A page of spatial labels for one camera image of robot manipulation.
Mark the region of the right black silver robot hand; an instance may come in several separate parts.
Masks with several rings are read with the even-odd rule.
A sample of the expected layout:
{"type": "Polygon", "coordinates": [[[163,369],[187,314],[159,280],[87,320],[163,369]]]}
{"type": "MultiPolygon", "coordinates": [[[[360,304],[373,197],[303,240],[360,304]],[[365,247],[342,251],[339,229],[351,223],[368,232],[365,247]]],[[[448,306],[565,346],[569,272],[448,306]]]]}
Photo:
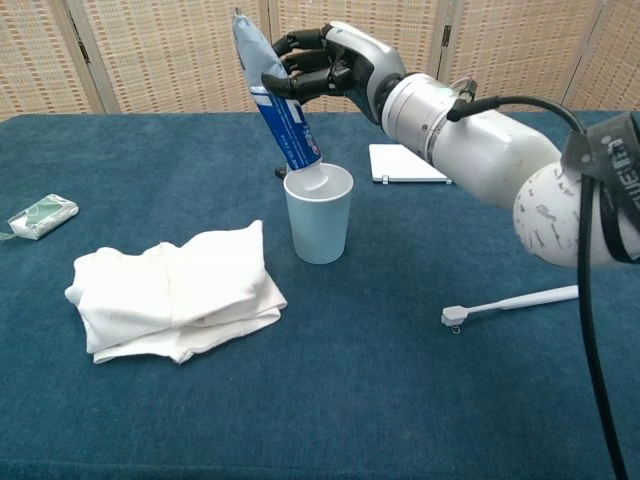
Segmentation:
{"type": "Polygon", "coordinates": [[[406,76],[395,48],[344,22],[291,31],[272,48],[285,72],[261,75],[269,92],[302,104],[346,97],[376,125],[391,90],[406,76]]]}

